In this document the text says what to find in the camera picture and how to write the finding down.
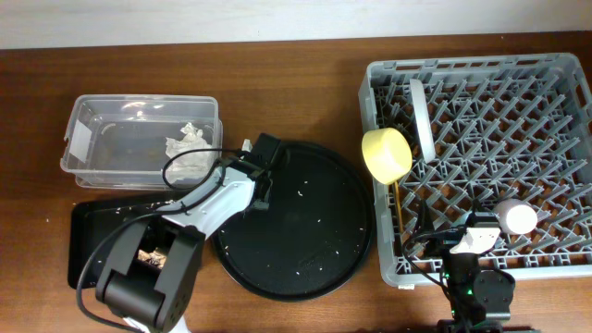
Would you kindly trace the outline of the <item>pink cup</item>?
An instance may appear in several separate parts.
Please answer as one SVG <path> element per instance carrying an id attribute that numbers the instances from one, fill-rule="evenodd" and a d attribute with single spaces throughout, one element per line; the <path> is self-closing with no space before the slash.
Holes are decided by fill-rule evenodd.
<path id="1" fill-rule="evenodd" d="M 537 226 L 537 213 L 526 202 L 508 199 L 499 202 L 493 209 L 499 218 L 501 230 L 510 235 L 524 235 Z"/>

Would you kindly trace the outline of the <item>white napkin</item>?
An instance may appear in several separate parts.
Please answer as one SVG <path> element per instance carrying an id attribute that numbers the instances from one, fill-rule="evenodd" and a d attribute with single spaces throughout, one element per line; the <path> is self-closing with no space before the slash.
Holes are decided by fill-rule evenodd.
<path id="1" fill-rule="evenodd" d="M 204 131 L 187 123 L 180 129 L 183 138 L 166 138 L 166 156 L 173 158 L 181 153 L 194 150 L 176 158 L 166 169 L 166 179 L 174 185 L 182 182 L 193 183 L 202 179 L 216 159 L 216 153 L 210 151 L 211 144 L 204 138 Z"/>

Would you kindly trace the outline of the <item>yellow bowl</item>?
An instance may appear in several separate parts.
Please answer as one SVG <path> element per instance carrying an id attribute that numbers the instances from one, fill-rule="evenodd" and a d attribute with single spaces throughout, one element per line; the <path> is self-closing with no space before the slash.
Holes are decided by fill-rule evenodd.
<path id="1" fill-rule="evenodd" d="M 362 153 L 371 175 L 385 185 L 405 176 L 413 165 L 409 143 L 393 128 L 367 131 L 362 139 Z"/>

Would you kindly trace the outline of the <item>grey plate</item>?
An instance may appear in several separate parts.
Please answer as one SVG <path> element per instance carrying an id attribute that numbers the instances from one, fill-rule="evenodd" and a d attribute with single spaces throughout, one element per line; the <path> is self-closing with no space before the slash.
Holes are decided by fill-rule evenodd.
<path id="1" fill-rule="evenodd" d="M 422 156 L 426 163 L 430 163 L 436 158 L 436 150 L 422 82 L 418 79 L 410 79 L 410 92 Z"/>

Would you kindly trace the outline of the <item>food scraps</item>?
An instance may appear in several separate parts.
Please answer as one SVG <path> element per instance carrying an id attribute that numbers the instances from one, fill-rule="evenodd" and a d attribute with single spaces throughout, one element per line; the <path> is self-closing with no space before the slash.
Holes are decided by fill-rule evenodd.
<path id="1" fill-rule="evenodd" d="M 167 260 L 167 253 L 159 248 L 156 248 L 151 252 L 139 250 L 137 259 L 158 269 L 162 269 Z"/>

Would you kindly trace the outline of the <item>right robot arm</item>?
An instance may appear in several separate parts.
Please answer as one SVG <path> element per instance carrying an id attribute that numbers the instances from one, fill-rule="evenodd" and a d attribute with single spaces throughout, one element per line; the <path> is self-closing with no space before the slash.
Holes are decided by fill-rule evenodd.
<path id="1" fill-rule="evenodd" d="M 500 235 L 499 219 L 473 202 L 465 222 L 437 230 L 427 202 L 420 203 L 413 239 L 425 245 L 425 256 L 442 260 L 438 283 L 450 303 L 452 319 L 440 320 L 444 333 L 501 332 L 510 320 L 515 289 L 512 275 L 479 264 Z"/>

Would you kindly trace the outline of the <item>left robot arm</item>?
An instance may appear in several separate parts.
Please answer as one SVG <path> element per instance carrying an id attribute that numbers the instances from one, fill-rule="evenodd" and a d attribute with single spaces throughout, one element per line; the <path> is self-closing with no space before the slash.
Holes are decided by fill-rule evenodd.
<path id="1" fill-rule="evenodd" d="M 184 328 L 205 241 L 231 217 L 268 208 L 270 172 L 280 159 L 280 145 L 280 139 L 261 134 L 250 150 L 218 158 L 182 198 L 113 230 L 97 246 L 111 250 L 95 298 L 123 321 L 104 319 L 85 306 L 80 310 L 98 323 L 130 332 Z"/>

